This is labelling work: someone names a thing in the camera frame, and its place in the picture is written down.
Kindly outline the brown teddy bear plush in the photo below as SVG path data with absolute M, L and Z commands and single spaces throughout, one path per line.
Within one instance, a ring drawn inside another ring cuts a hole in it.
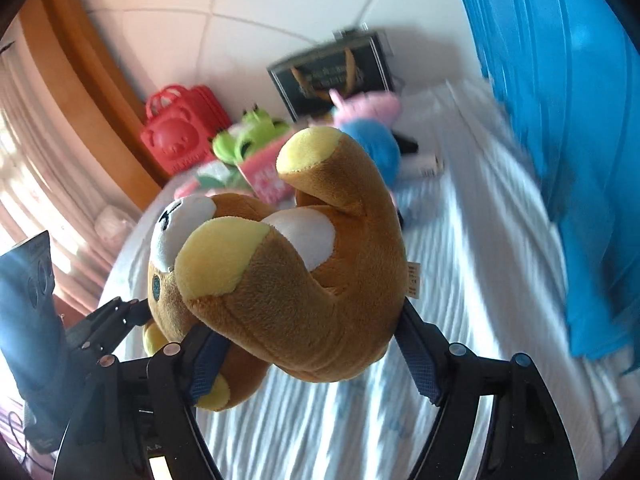
M 371 157 L 332 127 L 294 133 L 276 161 L 280 209 L 244 194 L 169 203 L 151 238 L 145 350 L 203 324 L 230 342 L 203 406 L 246 401 L 277 367 L 354 378 L 384 356 L 409 289 L 395 204 Z

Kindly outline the pink tissue pack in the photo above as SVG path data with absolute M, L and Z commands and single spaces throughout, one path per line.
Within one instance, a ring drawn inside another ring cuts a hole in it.
M 294 194 L 292 186 L 285 183 L 277 172 L 278 155 L 291 136 L 292 133 L 280 136 L 238 165 L 254 194 L 264 203 L 278 204 Z

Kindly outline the pink pig plush blue body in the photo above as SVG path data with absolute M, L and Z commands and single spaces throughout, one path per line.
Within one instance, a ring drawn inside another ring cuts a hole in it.
M 416 154 L 415 140 L 393 132 L 401 114 L 401 102 L 390 91 L 369 91 L 343 98 L 335 89 L 329 91 L 334 105 L 332 126 L 351 136 L 375 163 L 386 186 L 397 179 L 402 155 Z

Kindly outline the pink pig plush green dress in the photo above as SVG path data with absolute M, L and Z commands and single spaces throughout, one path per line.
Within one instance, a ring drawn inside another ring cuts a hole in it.
M 214 196 L 220 193 L 252 195 L 253 191 L 238 168 L 220 160 L 212 160 L 197 166 L 186 182 L 175 190 L 174 197 Z

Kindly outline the white striped bed sheet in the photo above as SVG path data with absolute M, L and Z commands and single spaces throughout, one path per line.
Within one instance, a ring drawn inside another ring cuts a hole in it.
M 597 479 L 639 417 L 639 376 L 623 350 L 589 362 L 568 351 L 558 230 L 533 169 L 488 84 L 466 80 L 402 98 L 398 126 L 442 160 L 411 170 L 395 196 L 408 258 L 420 264 L 416 310 L 479 356 L 529 354 L 558 408 L 578 474 Z M 405 479 L 436 410 L 400 351 L 348 382 L 316 385 L 270 370 L 246 403 L 198 414 L 228 479 Z

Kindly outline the red bear plastic case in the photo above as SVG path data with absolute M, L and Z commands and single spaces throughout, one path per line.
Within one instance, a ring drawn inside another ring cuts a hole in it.
M 213 140 L 231 119 L 212 90 L 170 84 L 145 103 L 140 139 L 170 176 L 215 159 Z

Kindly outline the green frog plush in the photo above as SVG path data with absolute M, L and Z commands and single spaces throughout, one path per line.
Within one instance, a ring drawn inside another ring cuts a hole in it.
M 239 122 L 216 134 L 213 154 L 224 164 L 238 166 L 290 130 L 284 119 L 272 117 L 255 104 L 251 110 L 244 110 Z

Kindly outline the white blue packet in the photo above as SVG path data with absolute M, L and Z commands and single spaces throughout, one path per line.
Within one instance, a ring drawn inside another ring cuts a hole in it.
M 438 177 L 444 163 L 434 154 L 411 154 L 401 159 L 397 179 L 401 181 Z

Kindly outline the black gift bag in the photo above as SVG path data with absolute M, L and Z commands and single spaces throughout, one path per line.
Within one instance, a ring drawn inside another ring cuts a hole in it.
M 331 41 L 269 65 L 267 72 L 292 119 L 326 114 L 333 107 L 332 90 L 345 99 L 392 91 L 384 39 L 375 29 L 344 29 Z

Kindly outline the blue plastic storage crate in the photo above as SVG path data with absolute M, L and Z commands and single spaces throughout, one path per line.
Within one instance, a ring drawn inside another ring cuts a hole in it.
M 639 53 L 606 0 L 462 0 L 564 248 L 570 351 L 639 344 Z

